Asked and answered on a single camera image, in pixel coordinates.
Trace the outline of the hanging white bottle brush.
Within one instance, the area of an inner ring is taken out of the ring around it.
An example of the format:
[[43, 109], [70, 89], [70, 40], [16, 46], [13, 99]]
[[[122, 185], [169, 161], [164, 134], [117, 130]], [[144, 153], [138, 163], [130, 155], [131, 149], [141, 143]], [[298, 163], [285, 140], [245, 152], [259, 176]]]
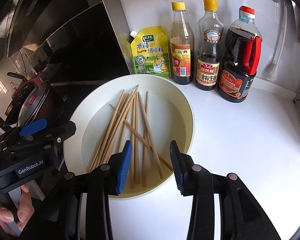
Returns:
[[287, 0], [280, 0], [280, 26], [276, 41], [276, 46], [273, 53], [272, 62], [262, 72], [263, 77], [268, 81], [276, 81], [279, 74], [279, 62], [283, 53], [283, 48], [286, 40], [288, 10]]

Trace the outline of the soy sauce bottle yellow cap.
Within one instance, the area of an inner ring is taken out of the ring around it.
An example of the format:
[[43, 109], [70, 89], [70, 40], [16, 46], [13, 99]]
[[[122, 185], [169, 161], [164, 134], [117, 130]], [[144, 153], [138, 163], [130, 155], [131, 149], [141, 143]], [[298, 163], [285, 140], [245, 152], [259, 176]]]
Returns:
[[203, 0], [203, 4], [205, 13], [198, 21], [200, 46], [197, 53], [196, 86], [210, 91], [217, 85], [224, 25], [217, 16], [217, 0]]

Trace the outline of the vinegar bottle yellow cap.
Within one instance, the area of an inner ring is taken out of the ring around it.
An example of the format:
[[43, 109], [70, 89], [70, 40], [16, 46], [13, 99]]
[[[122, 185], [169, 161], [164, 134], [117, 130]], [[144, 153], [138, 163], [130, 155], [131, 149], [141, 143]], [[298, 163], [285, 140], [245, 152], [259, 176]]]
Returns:
[[172, 2], [173, 21], [169, 33], [171, 65], [177, 84], [188, 85], [194, 76], [194, 33], [185, 2]]

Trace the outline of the round cream tray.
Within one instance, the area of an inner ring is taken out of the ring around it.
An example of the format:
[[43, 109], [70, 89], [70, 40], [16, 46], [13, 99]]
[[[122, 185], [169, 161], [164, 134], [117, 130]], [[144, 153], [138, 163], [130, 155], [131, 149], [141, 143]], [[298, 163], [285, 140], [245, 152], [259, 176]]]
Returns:
[[173, 173], [169, 146], [190, 150], [194, 118], [180, 88], [153, 75], [127, 75], [101, 85], [75, 109], [76, 133], [64, 144], [66, 167], [90, 172], [133, 144], [130, 172], [122, 198], [133, 198], [165, 182]]

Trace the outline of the dark pot with glass lid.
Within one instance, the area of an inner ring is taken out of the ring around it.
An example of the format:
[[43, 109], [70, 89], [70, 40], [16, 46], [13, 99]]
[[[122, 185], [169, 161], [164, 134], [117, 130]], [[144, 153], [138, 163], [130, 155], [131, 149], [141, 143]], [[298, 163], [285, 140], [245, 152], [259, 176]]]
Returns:
[[41, 118], [57, 120], [61, 117], [64, 101], [50, 81], [44, 81], [40, 74], [29, 80], [13, 72], [8, 72], [7, 76], [21, 79], [22, 82], [13, 89], [12, 101], [5, 112], [5, 127], [27, 125]]

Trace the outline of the yellow chicken seasoning pouch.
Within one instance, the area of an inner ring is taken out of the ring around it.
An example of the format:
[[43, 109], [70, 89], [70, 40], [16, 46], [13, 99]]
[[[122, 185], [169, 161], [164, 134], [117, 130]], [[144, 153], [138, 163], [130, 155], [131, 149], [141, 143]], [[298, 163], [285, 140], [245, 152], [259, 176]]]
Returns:
[[136, 74], [151, 74], [163, 78], [171, 77], [168, 39], [161, 26], [131, 31], [130, 44]]

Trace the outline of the black gas stove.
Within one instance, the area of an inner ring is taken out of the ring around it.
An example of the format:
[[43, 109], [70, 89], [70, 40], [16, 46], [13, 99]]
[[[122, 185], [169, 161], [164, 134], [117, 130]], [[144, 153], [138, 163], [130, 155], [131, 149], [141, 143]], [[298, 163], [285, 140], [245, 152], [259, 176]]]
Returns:
[[55, 128], [69, 121], [83, 99], [110, 80], [108, 76], [97, 80], [62, 80], [56, 76], [50, 78], [48, 107], [44, 117], [47, 126]]

